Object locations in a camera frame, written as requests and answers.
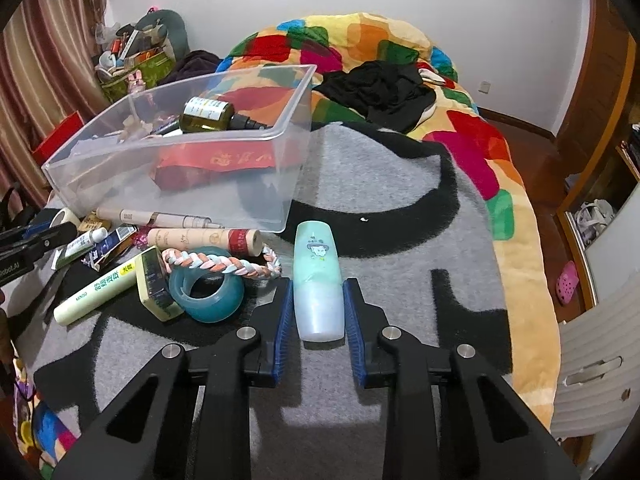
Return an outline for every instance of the baseboard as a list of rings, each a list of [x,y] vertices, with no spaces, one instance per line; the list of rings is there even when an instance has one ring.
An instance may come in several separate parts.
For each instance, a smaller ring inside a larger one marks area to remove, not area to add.
[[[491,119],[492,121],[498,121],[499,123],[508,124],[509,126],[515,126],[516,128],[520,128],[521,130],[525,130],[526,132],[531,132],[532,134],[539,135],[540,137],[545,137],[545,139],[550,140],[551,142],[556,142],[556,136],[549,130],[540,128],[540,126],[527,123],[527,121],[523,121],[521,119],[516,119],[515,117],[511,117],[510,115],[505,115],[501,114],[500,112],[488,110],[487,108],[478,108],[478,110],[480,111],[480,115],[485,119]]]

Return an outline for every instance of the plastic bin rim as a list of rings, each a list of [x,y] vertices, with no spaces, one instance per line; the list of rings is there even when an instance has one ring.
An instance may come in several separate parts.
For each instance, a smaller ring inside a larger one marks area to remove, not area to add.
[[[181,81],[174,81],[172,83],[164,85],[163,88],[167,88],[167,87],[169,87],[171,85],[175,85],[175,84],[180,84],[180,83],[183,83],[184,81],[187,81],[187,80],[196,80],[196,79],[202,79],[202,78],[207,78],[207,77],[210,78],[212,75],[217,75],[217,74],[231,74],[231,73],[241,73],[241,72],[252,72],[252,71],[255,71],[255,70],[266,70],[266,69],[270,69],[270,68],[282,68],[283,66],[286,66],[288,68],[305,68],[306,69],[306,73],[305,73],[304,77],[300,80],[300,84],[298,85],[298,87],[296,88],[295,92],[293,92],[293,95],[289,99],[289,103],[290,103],[290,102],[292,102],[294,100],[300,99],[300,97],[302,96],[302,93],[306,90],[306,87],[308,86],[309,82],[311,81],[311,78],[316,73],[316,69],[318,68],[317,65],[315,65],[315,64],[307,64],[307,65],[302,65],[302,64],[298,64],[298,65],[271,65],[271,66],[255,66],[255,67],[249,67],[249,68],[241,68],[241,69],[238,69],[238,70],[226,70],[225,72],[217,72],[215,74],[205,74],[205,75],[200,75],[200,76],[196,76],[196,77],[191,77],[191,78],[188,78],[188,79],[183,79]],[[143,92],[140,92],[140,94],[138,94],[138,95],[142,95],[142,94],[144,94],[146,92],[153,92],[156,88],[150,88],[149,90],[145,90]],[[121,101],[123,101],[124,99],[129,99],[129,98],[130,98],[130,94],[124,96],[122,99],[120,99],[119,101],[115,102],[111,106],[115,106],[115,105],[119,104]],[[192,144],[194,142],[206,142],[206,141],[216,142],[218,140],[226,140],[226,141],[230,141],[230,140],[271,140],[271,139],[274,139],[275,137],[280,136],[281,134],[284,133],[285,124],[287,124],[290,121],[291,117],[293,116],[293,112],[295,110],[295,107],[290,107],[289,103],[287,103],[287,107],[282,111],[282,113],[278,117],[278,120],[276,121],[276,123],[271,128],[268,128],[266,130],[225,130],[224,132],[211,132],[211,133],[201,132],[201,133],[198,133],[197,135],[194,135],[193,139],[190,138],[190,137],[192,137],[191,135],[178,136],[178,137],[169,137],[167,139],[153,139],[153,144],[149,143],[148,139],[147,140],[139,139],[139,140],[135,140],[133,142],[123,142],[123,143],[118,144],[116,146],[110,146],[108,148],[94,150],[92,152],[84,153],[82,155],[75,155],[74,156],[74,160],[84,160],[86,158],[94,157],[94,156],[97,156],[97,155],[108,155],[110,153],[122,152],[122,151],[128,150],[130,148],[142,148],[145,145],[147,145],[147,146],[171,146],[173,144]],[[100,117],[100,115],[102,113],[96,115],[93,119],[91,119],[91,121],[89,121],[87,124],[85,124],[84,127],[82,128],[82,130],[84,130],[85,128],[89,127],[94,121],[96,121]],[[68,157],[67,158],[63,158],[61,160],[57,160],[55,162],[50,162],[50,160],[56,158],[56,155],[58,154],[58,152],[63,151],[67,147],[67,145],[74,140],[74,138],[76,137],[76,135],[78,133],[73,135],[67,142],[65,142],[62,146],[60,146],[56,150],[56,152],[53,153],[53,155],[51,155],[47,159],[47,161],[42,165],[42,167],[43,168],[45,168],[45,167],[46,168],[55,168],[59,164],[65,164],[67,162]]]

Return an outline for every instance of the pink shoe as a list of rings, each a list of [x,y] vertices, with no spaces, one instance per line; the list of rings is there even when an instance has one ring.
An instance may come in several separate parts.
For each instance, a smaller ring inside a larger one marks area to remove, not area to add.
[[[556,282],[556,294],[562,304],[566,305],[574,296],[575,288],[580,283],[578,270],[573,262],[567,262]]]

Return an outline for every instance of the braided rope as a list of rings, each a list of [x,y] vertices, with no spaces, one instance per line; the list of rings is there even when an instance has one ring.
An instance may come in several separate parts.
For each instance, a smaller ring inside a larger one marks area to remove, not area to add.
[[[279,278],[282,273],[282,266],[278,255],[270,247],[264,246],[262,248],[262,256],[267,262],[265,266],[252,264],[247,260],[239,260],[233,256],[188,253],[178,249],[165,249],[162,251],[162,259],[166,265],[167,272],[171,272],[171,266],[181,266],[189,267],[190,269],[207,269],[210,272],[222,272],[222,274],[234,273],[236,276],[252,280]]]

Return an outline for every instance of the cartoon character print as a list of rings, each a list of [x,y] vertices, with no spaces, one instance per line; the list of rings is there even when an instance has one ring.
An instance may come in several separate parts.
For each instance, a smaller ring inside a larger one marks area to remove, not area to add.
[[[311,236],[309,238],[309,241],[306,244],[306,248],[313,253],[311,255],[312,260],[315,260],[316,258],[320,258],[320,260],[323,262],[324,262],[324,257],[326,255],[326,252],[329,250],[329,246],[325,244],[322,240],[317,240],[315,236]]]

